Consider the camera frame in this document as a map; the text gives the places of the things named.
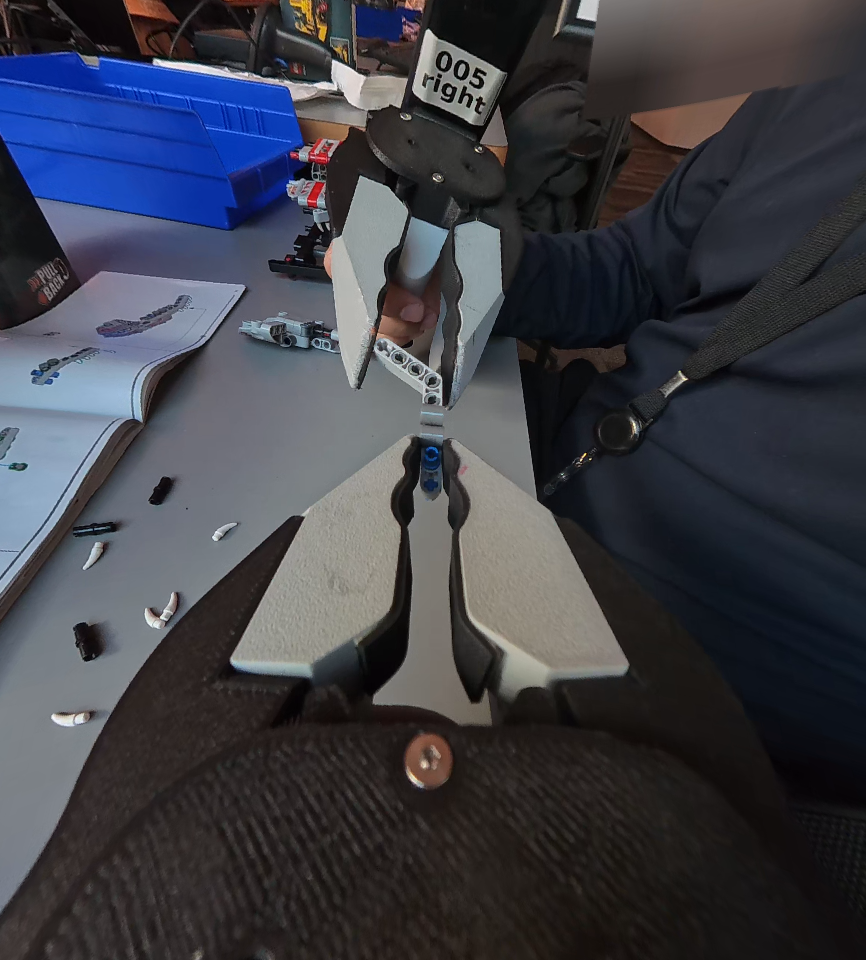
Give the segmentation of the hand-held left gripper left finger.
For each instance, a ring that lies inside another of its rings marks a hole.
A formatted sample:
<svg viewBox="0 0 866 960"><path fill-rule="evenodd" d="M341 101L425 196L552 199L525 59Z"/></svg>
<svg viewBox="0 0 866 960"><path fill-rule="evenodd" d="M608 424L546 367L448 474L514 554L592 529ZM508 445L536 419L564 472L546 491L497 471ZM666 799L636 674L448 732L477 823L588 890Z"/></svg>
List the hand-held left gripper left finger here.
<svg viewBox="0 0 866 960"><path fill-rule="evenodd" d="M307 510L231 667L352 695L379 690L408 647L414 489L407 436Z"/></svg>

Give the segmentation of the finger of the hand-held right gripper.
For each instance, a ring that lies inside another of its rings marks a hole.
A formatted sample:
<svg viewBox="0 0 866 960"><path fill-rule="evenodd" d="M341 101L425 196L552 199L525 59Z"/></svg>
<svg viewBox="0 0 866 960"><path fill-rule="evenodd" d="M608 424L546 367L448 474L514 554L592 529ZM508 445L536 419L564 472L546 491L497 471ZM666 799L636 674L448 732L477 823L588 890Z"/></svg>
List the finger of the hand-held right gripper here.
<svg viewBox="0 0 866 960"><path fill-rule="evenodd" d="M362 387L389 285L389 260L399 253L410 213L390 187L360 176L343 230L332 243L336 325L349 385Z"/></svg>
<svg viewBox="0 0 866 960"><path fill-rule="evenodd" d="M447 238L443 256L439 372L450 410L479 364L504 301L500 230L479 220L461 223Z"/></svg>

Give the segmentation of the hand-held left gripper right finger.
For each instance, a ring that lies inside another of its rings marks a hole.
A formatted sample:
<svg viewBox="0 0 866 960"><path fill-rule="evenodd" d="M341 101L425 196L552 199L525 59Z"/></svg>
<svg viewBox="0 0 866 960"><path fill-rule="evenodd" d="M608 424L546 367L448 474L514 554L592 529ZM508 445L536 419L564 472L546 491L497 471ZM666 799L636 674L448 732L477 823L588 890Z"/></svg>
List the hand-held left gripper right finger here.
<svg viewBox="0 0 866 960"><path fill-rule="evenodd" d="M554 516L453 439L443 444L452 530L453 657L471 702L625 676L630 668Z"/></svg>

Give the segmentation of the white lego beam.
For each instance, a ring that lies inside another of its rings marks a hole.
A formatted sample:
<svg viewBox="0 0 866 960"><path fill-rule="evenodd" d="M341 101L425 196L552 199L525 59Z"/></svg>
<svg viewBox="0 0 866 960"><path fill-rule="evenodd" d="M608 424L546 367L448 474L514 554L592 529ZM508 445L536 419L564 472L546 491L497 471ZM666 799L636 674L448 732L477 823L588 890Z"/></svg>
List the white lego beam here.
<svg viewBox="0 0 866 960"><path fill-rule="evenodd" d="M386 338L377 338L373 355L384 369L417 390L423 405L442 405L443 387L440 375L402 346Z"/></svg>

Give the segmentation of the grey lego piece blue pins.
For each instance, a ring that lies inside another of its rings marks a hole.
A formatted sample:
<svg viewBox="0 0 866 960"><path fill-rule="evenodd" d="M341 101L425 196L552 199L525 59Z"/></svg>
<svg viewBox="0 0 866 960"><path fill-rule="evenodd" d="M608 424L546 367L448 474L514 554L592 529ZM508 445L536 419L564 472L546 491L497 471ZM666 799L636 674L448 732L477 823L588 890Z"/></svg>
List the grey lego piece blue pins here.
<svg viewBox="0 0 866 960"><path fill-rule="evenodd" d="M419 418L419 481L427 500L436 499L442 491L442 445L445 410L440 405L424 402Z"/></svg>

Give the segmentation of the person's right forearm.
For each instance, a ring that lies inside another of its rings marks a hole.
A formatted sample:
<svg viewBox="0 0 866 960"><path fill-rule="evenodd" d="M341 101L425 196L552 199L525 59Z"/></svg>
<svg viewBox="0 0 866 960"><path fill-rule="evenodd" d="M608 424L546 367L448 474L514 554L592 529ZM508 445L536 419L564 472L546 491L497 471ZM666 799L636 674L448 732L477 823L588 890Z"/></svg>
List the person's right forearm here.
<svg viewBox="0 0 866 960"><path fill-rule="evenodd" d="M562 349L626 342L683 304L700 225L643 208L594 231L526 233L494 333Z"/></svg>

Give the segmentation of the red white lego chassis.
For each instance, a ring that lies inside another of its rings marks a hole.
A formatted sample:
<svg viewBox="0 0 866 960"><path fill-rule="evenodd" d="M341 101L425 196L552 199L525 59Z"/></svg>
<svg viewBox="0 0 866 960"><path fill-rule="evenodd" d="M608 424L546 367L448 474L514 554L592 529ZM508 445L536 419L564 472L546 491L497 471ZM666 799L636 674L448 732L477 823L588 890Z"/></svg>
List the red white lego chassis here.
<svg viewBox="0 0 866 960"><path fill-rule="evenodd" d="M293 252L269 260L272 273L289 279L328 280L323 265L332 241L326 203L327 166L341 143L341 139L320 137L290 151L298 169L297 176L287 182L286 193L312 220L305 232L296 235Z"/></svg>

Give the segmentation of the lego instruction booklet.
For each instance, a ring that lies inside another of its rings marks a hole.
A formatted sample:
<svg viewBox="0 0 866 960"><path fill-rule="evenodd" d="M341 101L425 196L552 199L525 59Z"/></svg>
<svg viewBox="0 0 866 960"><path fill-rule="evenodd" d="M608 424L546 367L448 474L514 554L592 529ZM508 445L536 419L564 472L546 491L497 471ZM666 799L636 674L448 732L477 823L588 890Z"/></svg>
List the lego instruction booklet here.
<svg viewBox="0 0 866 960"><path fill-rule="evenodd" d="M0 620L142 428L159 379L246 290L102 271L0 331Z"/></svg>

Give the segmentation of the person's right hand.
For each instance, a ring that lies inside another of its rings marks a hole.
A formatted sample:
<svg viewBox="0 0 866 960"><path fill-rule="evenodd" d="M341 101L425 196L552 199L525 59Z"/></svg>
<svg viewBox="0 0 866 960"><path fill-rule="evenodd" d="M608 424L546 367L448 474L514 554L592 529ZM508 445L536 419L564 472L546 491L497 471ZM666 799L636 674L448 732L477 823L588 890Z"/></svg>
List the person's right hand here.
<svg viewBox="0 0 866 960"><path fill-rule="evenodd" d="M402 242L373 246L361 236L333 238L331 271L339 343L355 354L375 336L392 335L396 343L413 340L424 331L431 303L394 279Z"/></svg>

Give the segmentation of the white paper sheet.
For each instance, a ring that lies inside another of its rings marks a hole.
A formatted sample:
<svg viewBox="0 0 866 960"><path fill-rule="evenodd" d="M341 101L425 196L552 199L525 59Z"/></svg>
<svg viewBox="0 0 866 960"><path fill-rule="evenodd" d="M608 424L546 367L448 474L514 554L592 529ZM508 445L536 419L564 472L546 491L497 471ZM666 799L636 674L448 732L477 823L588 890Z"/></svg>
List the white paper sheet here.
<svg viewBox="0 0 866 960"><path fill-rule="evenodd" d="M352 107L378 111L399 107L405 95L407 78L387 75L364 75L341 60L331 61L331 82Z"/></svg>

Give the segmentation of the black jacket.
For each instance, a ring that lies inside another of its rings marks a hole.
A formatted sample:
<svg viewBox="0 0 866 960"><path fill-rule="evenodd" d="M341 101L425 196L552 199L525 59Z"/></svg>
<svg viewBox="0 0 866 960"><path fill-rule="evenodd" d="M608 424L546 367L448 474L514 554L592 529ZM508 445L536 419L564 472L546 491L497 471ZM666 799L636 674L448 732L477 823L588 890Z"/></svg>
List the black jacket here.
<svg viewBox="0 0 866 960"><path fill-rule="evenodd" d="M556 59L521 67L501 95L508 139L507 195L526 231L593 230L607 192L630 155L626 123L599 192L596 184L606 169L609 121L584 117L585 98L580 69Z"/></svg>

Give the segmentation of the black badge reel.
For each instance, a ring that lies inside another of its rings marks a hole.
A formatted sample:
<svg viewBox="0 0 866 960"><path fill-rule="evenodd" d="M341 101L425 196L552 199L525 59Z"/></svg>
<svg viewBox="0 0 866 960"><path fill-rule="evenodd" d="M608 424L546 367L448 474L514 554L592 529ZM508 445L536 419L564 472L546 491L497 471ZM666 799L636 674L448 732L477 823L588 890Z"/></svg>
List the black badge reel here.
<svg viewBox="0 0 866 960"><path fill-rule="evenodd" d="M543 485L540 499L550 498L594 462L606 457L630 455L637 450L649 427L666 409L672 394L689 381L679 370L660 387L635 397L626 406L607 410L594 424L592 445Z"/></svg>

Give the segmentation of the black handheld device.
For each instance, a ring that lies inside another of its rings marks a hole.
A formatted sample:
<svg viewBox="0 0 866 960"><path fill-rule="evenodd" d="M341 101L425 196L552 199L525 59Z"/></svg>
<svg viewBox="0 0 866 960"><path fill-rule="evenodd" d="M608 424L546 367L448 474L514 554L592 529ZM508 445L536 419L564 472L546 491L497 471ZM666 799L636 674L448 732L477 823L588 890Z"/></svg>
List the black handheld device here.
<svg viewBox="0 0 866 960"><path fill-rule="evenodd" d="M322 42L289 28L278 5L256 9L249 34L246 70L257 76L330 81L332 53Z"/></svg>

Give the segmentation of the person's navy sweater torso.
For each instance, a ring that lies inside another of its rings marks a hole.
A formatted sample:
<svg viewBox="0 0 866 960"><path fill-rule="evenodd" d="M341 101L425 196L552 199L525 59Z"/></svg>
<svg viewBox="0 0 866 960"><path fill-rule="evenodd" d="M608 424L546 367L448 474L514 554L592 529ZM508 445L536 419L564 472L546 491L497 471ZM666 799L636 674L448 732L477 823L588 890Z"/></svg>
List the person's navy sweater torso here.
<svg viewBox="0 0 866 960"><path fill-rule="evenodd" d="M684 302L619 343L618 370L524 367L537 488L602 414L669 380L863 174L866 69L753 93L692 150L637 209L701 221ZM684 386L637 450L548 504L703 645L792 786L866 803L866 293Z"/></svg>

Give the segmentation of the blue plastic storage bin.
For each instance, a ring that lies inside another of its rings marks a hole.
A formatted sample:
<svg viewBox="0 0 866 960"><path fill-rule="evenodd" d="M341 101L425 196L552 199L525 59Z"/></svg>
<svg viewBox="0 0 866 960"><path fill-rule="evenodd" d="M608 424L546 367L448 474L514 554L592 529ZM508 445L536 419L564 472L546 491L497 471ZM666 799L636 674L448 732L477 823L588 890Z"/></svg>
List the blue plastic storage bin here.
<svg viewBox="0 0 866 960"><path fill-rule="evenodd" d="M232 230L301 141L277 84L75 53L0 56L0 135L39 198Z"/></svg>

